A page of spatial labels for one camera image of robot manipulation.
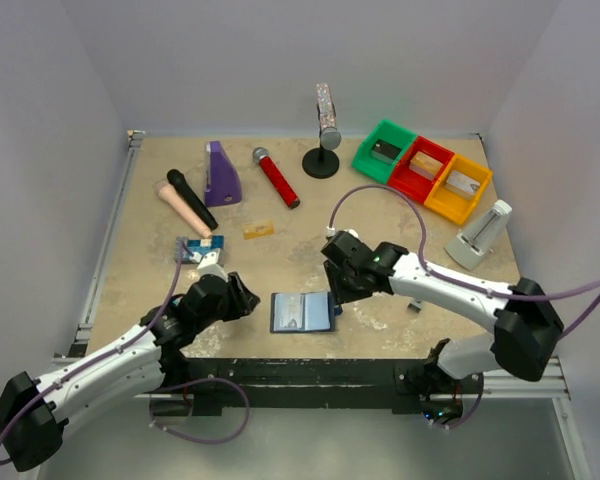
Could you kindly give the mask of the blue leather card holder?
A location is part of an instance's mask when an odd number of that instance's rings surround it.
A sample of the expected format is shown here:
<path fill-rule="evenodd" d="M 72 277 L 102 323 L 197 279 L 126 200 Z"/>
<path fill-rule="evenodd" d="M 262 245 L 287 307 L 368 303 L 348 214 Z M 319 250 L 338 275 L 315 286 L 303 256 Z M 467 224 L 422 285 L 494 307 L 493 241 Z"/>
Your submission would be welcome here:
<path fill-rule="evenodd" d="M 273 293 L 271 295 L 270 332 L 300 334 L 332 332 L 342 314 L 329 291 Z"/>

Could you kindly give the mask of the gold VIP card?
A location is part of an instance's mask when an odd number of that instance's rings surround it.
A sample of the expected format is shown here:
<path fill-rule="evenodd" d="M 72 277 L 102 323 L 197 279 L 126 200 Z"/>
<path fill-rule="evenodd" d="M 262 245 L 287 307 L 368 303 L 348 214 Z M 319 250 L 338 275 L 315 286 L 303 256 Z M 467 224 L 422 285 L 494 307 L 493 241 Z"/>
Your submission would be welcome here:
<path fill-rule="evenodd" d="M 253 240 L 275 233 L 274 223 L 271 219 L 251 221 L 242 226 L 243 237 L 245 240 Z"/>

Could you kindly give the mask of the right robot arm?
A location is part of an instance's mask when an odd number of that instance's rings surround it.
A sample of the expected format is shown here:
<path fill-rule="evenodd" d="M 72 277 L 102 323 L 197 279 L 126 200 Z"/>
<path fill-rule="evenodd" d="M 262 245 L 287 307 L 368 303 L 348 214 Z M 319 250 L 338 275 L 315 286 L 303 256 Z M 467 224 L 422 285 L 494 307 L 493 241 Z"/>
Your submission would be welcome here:
<path fill-rule="evenodd" d="M 462 380 L 504 370 L 539 381 L 561 337 L 564 324 L 540 285 L 527 278 L 510 285 L 433 266 L 415 253 L 382 242 L 370 249 L 348 231 L 327 240 L 321 250 L 329 287 L 337 304 L 376 293 L 400 295 L 434 304 L 483 328 L 461 340 L 443 340 L 424 365 L 435 379 Z"/>

